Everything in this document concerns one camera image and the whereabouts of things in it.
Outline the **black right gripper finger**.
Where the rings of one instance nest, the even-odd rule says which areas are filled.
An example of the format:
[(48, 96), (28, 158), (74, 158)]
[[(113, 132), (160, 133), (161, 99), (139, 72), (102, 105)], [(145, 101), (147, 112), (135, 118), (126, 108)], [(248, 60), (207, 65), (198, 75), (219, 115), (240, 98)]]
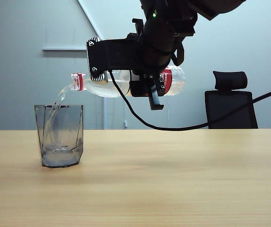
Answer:
[(158, 96), (165, 95), (165, 88), (163, 83), (154, 80), (137, 80), (129, 82), (129, 90), (133, 97), (148, 97), (152, 95), (152, 87), (155, 86)]
[(94, 82), (107, 80), (109, 70), (137, 70), (135, 39), (100, 40), (94, 36), (86, 41), (90, 79)]

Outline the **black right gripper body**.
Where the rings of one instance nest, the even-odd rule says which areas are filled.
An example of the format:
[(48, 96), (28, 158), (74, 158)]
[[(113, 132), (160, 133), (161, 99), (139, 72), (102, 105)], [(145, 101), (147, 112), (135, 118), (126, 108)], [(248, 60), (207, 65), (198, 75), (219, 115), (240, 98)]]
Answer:
[[(185, 86), (185, 74), (180, 65), (184, 61), (183, 40), (193, 36), (196, 19), (173, 20), (148, 19), (137, 38), (136, 55), (143, 70), (130, 70), (131, 81), (154, 80), (163, 83), (165, 96), (179, 94)], [(161, 110), (155, 86), (148, 96), (151, 110)]]

